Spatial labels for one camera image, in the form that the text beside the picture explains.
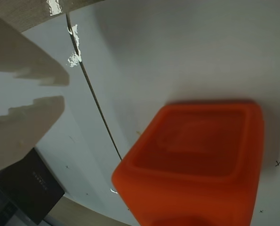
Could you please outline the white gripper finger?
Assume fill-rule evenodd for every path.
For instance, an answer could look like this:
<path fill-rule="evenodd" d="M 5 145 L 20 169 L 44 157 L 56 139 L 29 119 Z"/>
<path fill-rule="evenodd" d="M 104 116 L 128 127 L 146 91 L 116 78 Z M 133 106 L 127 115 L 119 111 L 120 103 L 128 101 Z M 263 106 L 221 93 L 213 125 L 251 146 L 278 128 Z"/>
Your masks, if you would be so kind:
<path fill-rule="evenodd" d="M 40 80 L 42 86 L 68 86 L 68 72 L 47 52 L 0 18 L 0 72 Z"/>
<path fill-rule="evenodd" d="M 42 97 L 0 116 L 0 170 L 22 160 L 64 112 L 64 97 Z"/>

